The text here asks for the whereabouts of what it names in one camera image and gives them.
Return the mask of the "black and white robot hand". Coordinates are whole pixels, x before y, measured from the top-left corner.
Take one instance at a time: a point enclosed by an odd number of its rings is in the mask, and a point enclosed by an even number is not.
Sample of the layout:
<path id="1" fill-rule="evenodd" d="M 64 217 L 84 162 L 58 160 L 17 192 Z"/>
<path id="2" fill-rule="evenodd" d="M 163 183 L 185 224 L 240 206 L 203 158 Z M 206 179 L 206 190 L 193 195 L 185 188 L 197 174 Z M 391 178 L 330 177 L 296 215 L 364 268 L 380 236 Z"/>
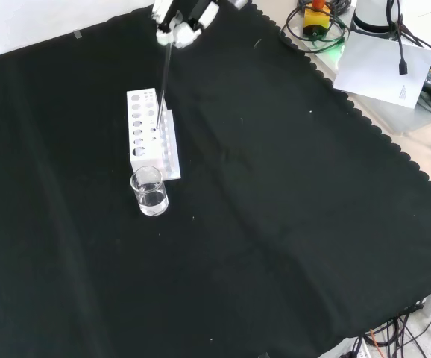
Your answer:
<path id="1" fill-rule="evenodd" d="M 157 42 L 175 48 L 193 44 L 212 24 L 218 10 L 218 1 L 155 1 L 151 18 L 157 24 Z"/>

